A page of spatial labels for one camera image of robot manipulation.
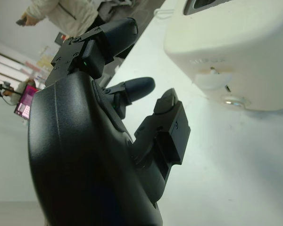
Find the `person's right hand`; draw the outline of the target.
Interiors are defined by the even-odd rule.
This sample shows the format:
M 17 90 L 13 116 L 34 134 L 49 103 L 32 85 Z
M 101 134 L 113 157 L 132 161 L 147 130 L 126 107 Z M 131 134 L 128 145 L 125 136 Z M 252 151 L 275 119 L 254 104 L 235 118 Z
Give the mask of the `person's right hand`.
M 27 13 L 23 13 L 21 19 L 25 21 L 25 26 L 35 26 L 40 20 L 34 18 Z

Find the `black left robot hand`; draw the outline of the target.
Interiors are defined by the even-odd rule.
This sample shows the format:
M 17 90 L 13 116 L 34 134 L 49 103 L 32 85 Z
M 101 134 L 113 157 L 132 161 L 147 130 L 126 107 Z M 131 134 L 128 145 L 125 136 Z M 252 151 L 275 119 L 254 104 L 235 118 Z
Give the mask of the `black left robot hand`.
M 190 127 L 174 89 L 156 101 L 132 139 L 126 107 L 153 91 L 142 77 L 102 88 L 97 79 L 133 45 L 133 18 L 66 40 L 45 88 L 32 101 L 28 154 L 49 226 L 160 226 L 158 208 L 173 165 L 183 162 Z

